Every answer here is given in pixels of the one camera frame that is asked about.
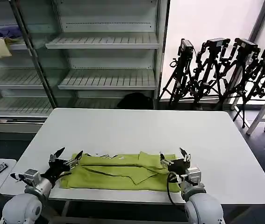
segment green cloth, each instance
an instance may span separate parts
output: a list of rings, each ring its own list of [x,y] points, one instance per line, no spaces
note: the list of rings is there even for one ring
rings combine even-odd
[[[166,155],[165,158],[174,160],[175,155]],[[110,159],[83,154],[79,165],[62,178],[61,187],[166,191],[167,174],[168,170],[160,164],[159,155],[140,152],[119,154]],[[169,188],[171,192],[181,191],[176,183],[170,183]]]

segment blue cloth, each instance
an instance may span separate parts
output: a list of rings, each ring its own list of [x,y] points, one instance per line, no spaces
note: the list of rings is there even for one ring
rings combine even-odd
[[[22,33],[18,26],[0,28],[0,37],[18,38]]]

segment dark floor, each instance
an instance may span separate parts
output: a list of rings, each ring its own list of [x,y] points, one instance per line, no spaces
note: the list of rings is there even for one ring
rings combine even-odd
[[[246,112],[246,118],[251,123],[257,112]],[[237,127],[241,126],[240,118],[236,121]],[[254,155],[258,159],[260,165],[265,171],[265,133],[263,131],[264,124],[260,123],[254,133],[249,137],[245,134],[246,129],[239,128],[248,145],[252,149]],[[28,135],[3,135],[0,134],[0,158],[18,160],[33,136]],[[1,211],[7,198],[2,198],[0,202],[0,218]],[[51,205],[60,212],[62,202],[50,202]],[[97,217],[111,219],[134,219],[148,221],[177,221],[185,222],[184,214],[175,210],[170,205],[136,205],[136,204],[119,204],[119,203],[72,203],[69,209],[69,216],[82,214],[82,217]],[[40,218],[36,224],[47,223]],[[254,209],[245,216],[241,217],[237,224],[265,224],[265,206]]]

